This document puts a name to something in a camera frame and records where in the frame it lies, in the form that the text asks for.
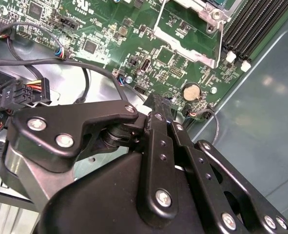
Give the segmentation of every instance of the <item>black ram slot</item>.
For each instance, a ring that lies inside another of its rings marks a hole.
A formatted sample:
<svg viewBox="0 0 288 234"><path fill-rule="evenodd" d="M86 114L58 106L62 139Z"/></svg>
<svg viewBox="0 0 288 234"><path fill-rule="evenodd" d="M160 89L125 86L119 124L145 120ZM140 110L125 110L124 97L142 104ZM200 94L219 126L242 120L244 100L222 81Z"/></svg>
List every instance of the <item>black ram slot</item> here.
<svg viewBox="0 0 288 234"><path fill-rule="evenodd" d="M260 7L259 5L262 4L263 0L255 0L252 1L253 5L248 9L248 14L244 19L238 19L240 22L239 27L231 35L228 43L233 47L234 44L242 38L242 32L249 29L251 24L249 23L250 19L253 18L255 15L258 15Z"/></svg>
<svg viewBox="0 0 288 234"><path fill-rule="evenodd" d="M241 45L237 48L239 51L244 53L247 50L247 47L252 43L253 39L256 38L259 33L266 29L268 22L273 19L273 16L279 9L284 8L287 4L288 0L282 0L281 3L277 6L275 2L272 2L271 6L266 11L266 14L259 20L257 26L253 28L250 32L249 36L245 38L245 40L241 43Z"/></svg>
<svg viewBox="0 0 288 234"><path fill-rule="evenodd" d="M227 29L224 35L224 41L226 43L229 43L229 40L238 33L238 28L242 27L245 20L247 20L255 4L256 2L254 1L248 1L235 20L231 23L231 26Z"/></svg>
<svg viewBox="0 0 288 234"><path fill-rule="evenodd" d="M245 22L244 27L240 30L238 35L231 43L235 51L237 51L237 47L242 42L242 40L249 34L249 31L255 27L255 24L258 22L257 20L263 15L264 10L271 1L273 0L262 0L262 2L256 6L255 11L251 14L249 19Z"/></svg>
<svg viewBox="0 0 288 234"><path fill-rule="evenodd" d="M268 23L266 29L261 30L261 33L258 35L258 37L253 40L253 43L251 43L248 48L246 48L247 56L251 56L256 47L261 43L261 41L266 37L266 35L270 32L270 30L275 26L275 24L279 21L279 19L287 10L288 4L284 8L281 8L279 11L277 11L277 13L275 14L275 18Z"/></svg>

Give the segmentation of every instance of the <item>black mounting arm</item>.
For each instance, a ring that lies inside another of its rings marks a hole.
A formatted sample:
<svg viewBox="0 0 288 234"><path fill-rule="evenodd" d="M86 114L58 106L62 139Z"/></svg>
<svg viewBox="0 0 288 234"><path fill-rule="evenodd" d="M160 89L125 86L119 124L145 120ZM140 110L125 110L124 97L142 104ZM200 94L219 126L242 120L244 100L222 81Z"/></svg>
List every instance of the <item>black mounting arm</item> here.
<svg viewBox="0 0 288 234"><path fill-rule="evenodd" d="M31 198L40 234L288 234L287 220L208 142L194 145L168 100L26 109L9 126L0 175ZM73 180L77 160L129 152Z"/></svg>

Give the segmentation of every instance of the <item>green circuit board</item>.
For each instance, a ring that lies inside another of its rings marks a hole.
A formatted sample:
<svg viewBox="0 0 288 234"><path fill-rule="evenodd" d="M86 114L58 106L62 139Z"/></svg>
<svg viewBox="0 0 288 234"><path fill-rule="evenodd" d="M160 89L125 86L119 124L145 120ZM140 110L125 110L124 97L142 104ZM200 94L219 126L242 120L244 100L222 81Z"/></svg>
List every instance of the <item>green circuit board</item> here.
<svg viewBox="0 0 288 234"><path fill-rule="evenodd" d="M70 58L97 64L116 76L123 73L124 77L132 77L131 86L146 95L155 92L171 98L176 110L181 111L187 103L181 91L189 82L198 83L202 91L200 100L190 103L192 110L214 107L242 75L240 67L222 59L219 67L212 69L180 56L153 35L161 8L159 0L144 0L140 8L134 6L134 1L0 0L0 18L29 21L48 29L65 46ZM233 2L227 1L226 8ZM64 18L70 25L67 28L60 22ZM174 1L165 5L159 23L184 48L213 58L217 36L207 34L206 26L193 10ZM54 41L38 29L20 26L18 33L54 48ZM144 72L139 69L146 65Z"/></svg>

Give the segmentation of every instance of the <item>silver screw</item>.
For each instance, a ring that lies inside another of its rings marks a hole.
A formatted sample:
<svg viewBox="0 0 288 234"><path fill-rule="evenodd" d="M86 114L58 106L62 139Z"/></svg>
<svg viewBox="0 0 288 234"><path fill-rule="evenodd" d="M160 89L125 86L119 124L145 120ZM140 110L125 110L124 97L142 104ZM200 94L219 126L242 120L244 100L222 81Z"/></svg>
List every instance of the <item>silver screw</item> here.
<svg viewBox="0 0 288 234"><path fill-rule="evenodd" d="M283 229L287 230L288 227L286 225L286 223L279 217L276 217L277 222L280 224L280 226L282 226Z"/></svg>
<svg viewBox="0 0 288 234"><path fill-rule="evenodd" d="M212 87L210 90L211 94L216 94L217 93L217 88L216 87Z"/></svg>
<svg viewBox="0 0 288 234"><path fill-rule="evenodd" d="M221 18L221 13L219 11L215 11L212 13L212 18L215 20L219 20Z"/></svg>
<svg viewBox="0 0 288 234"><path fill-rule="evenodd" d="M63 148L70 148L71 146L74 145L74 140L72 139L71 136L66 135L66 134L60 134L56 137L56 143L60 147Z"/></svg>
<svg viewBox="0 0 288 234"><path fill-rule="evenodd" d="M39 118L32 118L27 122L28 127L34 131L42 131L46 128L44 120Z"/></svg>
<svg viewBox="0 0 288 234"><path fill-rule="evenodd" d="M272 220L271 217L269 217L268 215L264 216L264 219L267 223L267 225L269 225L271 228L276 229L276 224L274 223L274 220Z"/></svg>
<svg viewBox="0 0 288 234"><path fill-rule="evenodd" d="M163 207L169 207L171 206L171 198L170 198L170 195L164 191L164 190L158 190L156 193L155 193L155 198L157 199L157 202L163 206Z"/></svg>
<svg viewBox="0 0 288 234"><path fill-rule="evenodd" d="M134 109L132 106L125 106L125 109L128 111L128 112L131 112L131 113L134 113Z"/></svg>
<svg viewBox="0 0 288 234"><path fill-rule="evenodd" d="M236 223L233 217L229 213L222 213L222 219L226 225L231 230L236 230Z"/></svg>
<svg viewBox="0 0 288 234"><path fill-rule="evenodd" d="M126 78L125 78L125 82L126 82L127 84L131 84L131 83L133 82L133 78L132 78L132 77L126 77Z"/></svg>
<svg viewBox="0 0 288 234"><path fill-rule="evenodd" d="M203 146L204 146L204 148L206 148L207 150L210 150L210 149L211 149L211 147L210 147L210 145L208 145L208 143L203 143Z"/></svg>
<svg viewBox="0 0 288 234"><path fill-rule="evenodd" d="M180 131L183 131L183 130L184 130L183 126L180 125L180 124L177 124L176 126L177 126L177 129L178 129L178 130L180 130Z"/></svg>
<svg viewBox="0 0 288 234"><path fill-rule="evenodd" d="M162 118L162 115L161 114L155 114L154 115L158 120L162 121L163 118Z"/></svg>

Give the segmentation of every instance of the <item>screw hole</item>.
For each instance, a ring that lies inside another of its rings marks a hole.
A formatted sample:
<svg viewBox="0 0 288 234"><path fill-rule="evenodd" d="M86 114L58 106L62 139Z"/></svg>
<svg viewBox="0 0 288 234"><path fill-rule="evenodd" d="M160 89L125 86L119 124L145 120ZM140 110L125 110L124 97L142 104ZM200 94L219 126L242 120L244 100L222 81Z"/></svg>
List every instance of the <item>screw hole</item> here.
<svg viewBox="0 0 288 234"><path fill-rule="evenodd" d="M210 175L210 174L206 174L206 178L207 178L208 180L211 180L211 175Z"/></svg>
<svg viewBox="0 0 288 234"><path fill-rule="evenodd" d="M160 145L165 147L167 145L167 143L165 143L165 141L162 140L162 141L160 141Z"/></svg>
<svg viewBox="0 0 288 234"><path fill-rule="evenodd" d="M160 158L161 158L162 161L166 161L167 160L167 157L165 155L163 155L163 154L160 155Z"/></svg>

